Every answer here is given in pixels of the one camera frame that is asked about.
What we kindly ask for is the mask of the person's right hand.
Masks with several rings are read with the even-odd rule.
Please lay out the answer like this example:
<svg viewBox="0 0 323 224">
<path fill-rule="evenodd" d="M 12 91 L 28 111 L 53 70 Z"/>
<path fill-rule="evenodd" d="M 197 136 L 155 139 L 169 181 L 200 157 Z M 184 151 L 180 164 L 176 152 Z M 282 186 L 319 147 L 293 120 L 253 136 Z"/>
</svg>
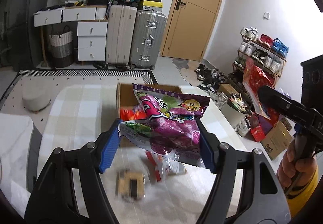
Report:
<svg viewBox="0 0 323 224">
<path fill-rule="evenodd" d="M 317 167 L 316 159 L 313 157 L 295 161 L 295 141 L 293 140 L 280 162 L 277 177 L 282 188 L 285 189 L 290 187 L 292 178 L 299 172 L 301 176 L 295 183 L 295 187 L 301 187 L 311 181 Z"/>
</svg>

